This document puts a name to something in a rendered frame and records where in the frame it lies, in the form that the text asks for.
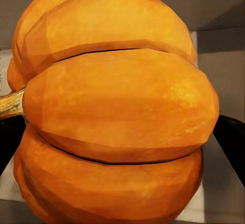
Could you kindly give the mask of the pumpkin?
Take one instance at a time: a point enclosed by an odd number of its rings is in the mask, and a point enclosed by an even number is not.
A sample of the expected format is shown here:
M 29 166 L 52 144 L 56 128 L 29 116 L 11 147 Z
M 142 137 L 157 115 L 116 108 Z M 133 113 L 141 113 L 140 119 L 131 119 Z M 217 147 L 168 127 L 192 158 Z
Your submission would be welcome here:
M 218 95 L 161 0 L 33 0 L 0 120 L 26 124 L 21 196 L 47 224 L 168 224 L 204 174 Z

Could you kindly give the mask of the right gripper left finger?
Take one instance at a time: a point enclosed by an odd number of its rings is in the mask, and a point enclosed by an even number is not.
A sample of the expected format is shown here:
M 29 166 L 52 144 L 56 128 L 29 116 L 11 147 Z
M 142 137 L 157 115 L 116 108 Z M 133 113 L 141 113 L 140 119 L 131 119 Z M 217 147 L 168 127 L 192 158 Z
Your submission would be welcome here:
M 20 145 L 25 129 L 22 115 L 0 120 L 0 175 Z

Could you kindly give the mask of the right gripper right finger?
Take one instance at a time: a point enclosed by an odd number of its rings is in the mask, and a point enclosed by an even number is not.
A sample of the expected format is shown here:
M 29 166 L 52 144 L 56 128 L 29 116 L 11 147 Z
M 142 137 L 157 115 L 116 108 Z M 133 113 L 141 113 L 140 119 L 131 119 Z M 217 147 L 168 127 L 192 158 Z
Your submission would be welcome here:
M 245 123 L 220 115 L 213 134 L 245 186 Z

